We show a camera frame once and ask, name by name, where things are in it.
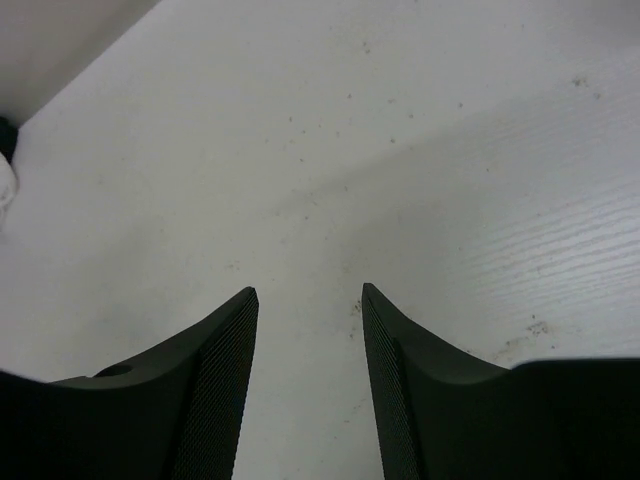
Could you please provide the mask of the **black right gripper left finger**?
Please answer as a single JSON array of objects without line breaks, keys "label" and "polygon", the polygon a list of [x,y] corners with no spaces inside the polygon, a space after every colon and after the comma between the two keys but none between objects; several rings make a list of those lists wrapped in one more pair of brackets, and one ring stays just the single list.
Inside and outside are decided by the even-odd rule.
[{"label": "black right gripper left finger", "polygon": [[94,376],[1,375],[5,479],[229,479],[254,358],[247,287],[193,326]]}]

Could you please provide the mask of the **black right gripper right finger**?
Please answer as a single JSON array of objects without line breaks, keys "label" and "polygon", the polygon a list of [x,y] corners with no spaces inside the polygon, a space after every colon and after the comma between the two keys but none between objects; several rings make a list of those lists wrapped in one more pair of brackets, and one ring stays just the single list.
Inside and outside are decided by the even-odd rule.
[{"label": "black right gripper right finger", "polygon": [[388,479],[635,479],[639,362],[503,368],[362,290],[367,366]]}]

